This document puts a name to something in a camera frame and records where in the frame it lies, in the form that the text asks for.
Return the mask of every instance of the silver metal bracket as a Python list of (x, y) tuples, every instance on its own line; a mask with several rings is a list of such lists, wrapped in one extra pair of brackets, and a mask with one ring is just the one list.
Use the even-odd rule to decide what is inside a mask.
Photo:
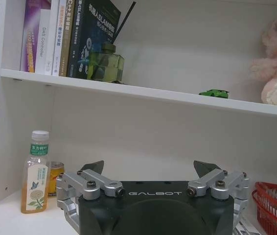
[(110, 180), (90, 169), (82, 171), (81, 176), (86, 180), (96, 181), (100, 189), (105, 192), (106, 196), (120, 197), (125, 194), (125, 190), (120, 181)]
[(187, 193), (191, 197), (205, 196), (207, 189), (216, 200), (234, 199), (233, 227), (238, 224), (249, 198), (250, 179), (244, 172), (233, 172), (214, 169), (202, 178), (188, 182)]
[(218, 180), (222, 180), (225, 177), (223, 170), (214, 169), (207, 175), (204, 175), (198, 180), (188, 182), (188, 189), (190, 196), (202, 197), (206, 195), (206, 191)]
[(64, 210), (66, 221), (77, 233), (80, 233), (79, 216), (71, 198), (82, 195), (85, 200), (95, 200), (100, 197), (100, 190), (109, 197), (120, 197), (125, 194), (121, 182), (110, 180), (90, 169), (79, 171), (78, 174), (61, 174), (56, 179), (56, 189), (57, 206)]

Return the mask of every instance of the yellow can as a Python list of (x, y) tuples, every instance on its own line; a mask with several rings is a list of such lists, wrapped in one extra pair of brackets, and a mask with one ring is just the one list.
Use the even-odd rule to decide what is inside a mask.
[(65, 165), (61, 162), (50, 163), (50, 180), (48, 186), (48, 196), (56, 196), (56, 178), (60, 173), (65, 172)]

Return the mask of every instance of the bottle cap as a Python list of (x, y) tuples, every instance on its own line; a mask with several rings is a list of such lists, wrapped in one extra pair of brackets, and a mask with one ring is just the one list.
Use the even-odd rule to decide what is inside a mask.
[(32, 139), (34, 141), (47, 141), (49, 139), (48, 131), (33, 131)]
[(103, 53), (107, 53), (107, 54), (114, 54), (115, 53), (115, 45), (111, 44), (111, 43), (103, 43), (101, 45), (101, 50), (103, 51)]

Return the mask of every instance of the toy car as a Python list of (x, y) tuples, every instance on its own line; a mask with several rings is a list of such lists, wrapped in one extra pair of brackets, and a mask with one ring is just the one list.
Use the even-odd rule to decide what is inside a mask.
[(229, 97), (229, 92), (228, 91), (224, 91), (224, 90), (217, 90), (217, 89), (211, 89), (209, 91), (206, 92), (200, 92), (200, 95), (205, 95), (205, 96), (215, 96), (215, 97), (219, 97), (219, 98), (225, 98), (227, 99)]

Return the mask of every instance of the book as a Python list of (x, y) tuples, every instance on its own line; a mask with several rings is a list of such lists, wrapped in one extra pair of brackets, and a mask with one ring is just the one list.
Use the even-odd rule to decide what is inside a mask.
[(26, 0), (20, 70), (34, 72), (41, 9), (49, 9), (47, 0)]
[(233, 235), (261, 235), (261, 233), (250, 223), (248, 219), (242, 216), (240, 222), (233, 230)]
[(59, 1), (58, 8), (58, 20), (57, 20), (57, 31), (55, 39), (55, 51), (54, 51), (54, 60), (52, 66), (52, 75), (59, 75), (59, 66), (60, 66), (60, 56), (61, 56), (61, 47), (62, 39), (64, 35), (64, 25), (65, 25), (65, 13), (66, 13), (67, 0)]
[(36, 50), (35, 72), (45, 73), (46, 43), (48, 38), (50, 10), (41, 9), (38, 44)]
[(59, 66), (59, 76), (63, 76), (63, 77), (67, 75), (68, 57), (69, 57), (71, 32), (72, 32), (72, 25), (73, 25), (73, 16), (74, 16), (74, 6), (75, 6), (75, 0), (67, 0), (64, 35), (62, 39), (62, 48), (61, 48), (60, 66)]
[(121, 12), (110, 0), (77, 0), (71, 34), (68, 77), (87, 78), (90, 51), (112, 42)]
[(46, 44), (46, 62), (45, 62), (46, 75), (51, 75), (52, 73), (56, 31), (57, 31), (58, 7), (59, 7), (59, 0), (52, 0), (51, 7), (50, 7), (48, 38), (47, 38), (47, 44)]

